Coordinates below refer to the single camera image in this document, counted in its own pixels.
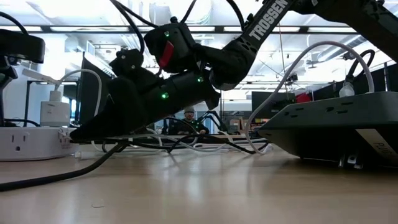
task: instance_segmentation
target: white power strip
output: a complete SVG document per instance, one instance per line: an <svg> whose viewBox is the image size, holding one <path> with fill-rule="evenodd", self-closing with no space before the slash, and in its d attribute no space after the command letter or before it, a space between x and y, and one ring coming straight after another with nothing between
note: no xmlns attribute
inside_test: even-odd
<svg viewBox="0 0 398 224"><path fill-rule="evenodd" d="M73 128L0 128L0 161L34 161L76 152L70 143Z"/></svg>

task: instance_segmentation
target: person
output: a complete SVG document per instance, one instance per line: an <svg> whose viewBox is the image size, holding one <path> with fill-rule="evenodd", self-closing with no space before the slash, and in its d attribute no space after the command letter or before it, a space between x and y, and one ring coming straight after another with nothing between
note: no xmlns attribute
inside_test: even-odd
<svg viewBox="0 0 398 224"><path fill-rule="evenodd" d="M200 134L209 134L209 129L206 128L202 123L198 122L197 120L193 119L195 115L195 109L190 106L184 109L184 119L190 126L195 128L195 130ZM177 134L194 134L193 129L188 125L182 122L175 122L172 130L169 130L169 134L177 133Z"/></svg>

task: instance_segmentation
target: red object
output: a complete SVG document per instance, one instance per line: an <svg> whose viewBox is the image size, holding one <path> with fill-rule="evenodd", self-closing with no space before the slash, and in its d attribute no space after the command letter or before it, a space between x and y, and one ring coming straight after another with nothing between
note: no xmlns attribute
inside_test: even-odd
<svg viewBox="0 0 398 224"><path fill-rule="evenodd" d="M297 103L305 103L310 102L311 98L306 93L302 93L296 96L296 101Z"/></svg>
<svg viewBox="0 0 398 224"><path fill-rule="evenodd" d="M170 59L172 58L174 52L174 45L170 42L166 42L166 47L164 48L162 58L159 60L160 68L164 68L169 64Z"/></svg>

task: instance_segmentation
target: table surface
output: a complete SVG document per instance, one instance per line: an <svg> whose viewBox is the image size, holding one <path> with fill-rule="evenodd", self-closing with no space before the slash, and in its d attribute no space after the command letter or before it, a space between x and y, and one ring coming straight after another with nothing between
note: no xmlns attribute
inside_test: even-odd
<svg viewBox="0 0 398 224"><path fill-rule="evenodd" d="M80 169L0 163L0 182ZM0 193L0 223L397 223L397 172L303 163L276 149L126 156L84 177Z"/></svg>

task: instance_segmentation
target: cap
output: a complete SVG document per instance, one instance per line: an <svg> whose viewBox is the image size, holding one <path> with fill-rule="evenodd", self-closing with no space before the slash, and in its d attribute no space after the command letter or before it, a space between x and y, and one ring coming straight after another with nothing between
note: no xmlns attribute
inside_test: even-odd
<svg viewBox="0 0 398 224"><path fill-rule="evenodd" d="M194 112L195 112L195 109L193 106L184 108L184 113L194 113Z"/></svg>

